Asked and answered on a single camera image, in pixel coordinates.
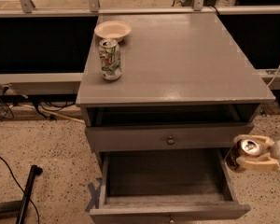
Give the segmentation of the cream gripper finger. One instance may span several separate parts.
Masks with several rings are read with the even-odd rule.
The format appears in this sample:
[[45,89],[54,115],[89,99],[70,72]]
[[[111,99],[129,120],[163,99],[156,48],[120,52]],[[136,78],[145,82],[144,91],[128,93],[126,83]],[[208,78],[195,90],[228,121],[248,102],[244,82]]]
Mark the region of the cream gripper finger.
[[268,136],[264,135],[248,135],[248,134],[239,134],[233,138],[233,143],[236,144],[238,141],[242,139],[252,139],[261,143],[265,148],[272,147],[274,145],[274,140],[272,140]]
[[249,160],[246,157],[239,157],[236,162],[244,169],[257,172],[280,172],[280,163],[277,159],[264,157],[260,160]]

